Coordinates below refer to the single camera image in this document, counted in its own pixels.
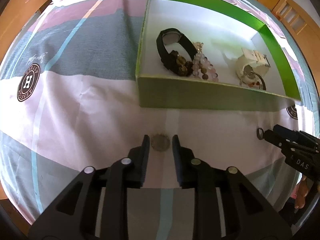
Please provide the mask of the person's hand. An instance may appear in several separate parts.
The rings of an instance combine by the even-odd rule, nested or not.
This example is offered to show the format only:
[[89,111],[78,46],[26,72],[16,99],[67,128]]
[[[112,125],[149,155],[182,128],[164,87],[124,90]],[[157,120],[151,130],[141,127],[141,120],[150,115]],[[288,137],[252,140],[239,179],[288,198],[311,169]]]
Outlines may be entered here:
[[308,195],[309,189],[306,183],[306,176],[303,175],[298,183],[298,189],[296,192],[295,209],[302,209],[305,205],[305,198]]

